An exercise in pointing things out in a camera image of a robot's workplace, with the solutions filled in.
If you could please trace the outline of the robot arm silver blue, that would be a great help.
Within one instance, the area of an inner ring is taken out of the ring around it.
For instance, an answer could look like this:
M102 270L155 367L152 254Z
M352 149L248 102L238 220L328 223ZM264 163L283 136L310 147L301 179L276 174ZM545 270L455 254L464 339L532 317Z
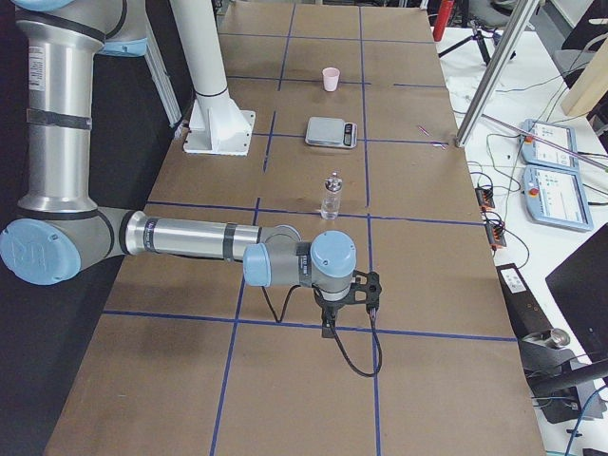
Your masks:
M335 334L338 311L358 292L352 239L329 231L302 240L295 228L153 218L102 207L88 194L93 60L141 56L142 1L19 1L28 38L28 192L1 235L1 257L21 279L52 285L110 257L144 252L237 261L251 286L306 287Z

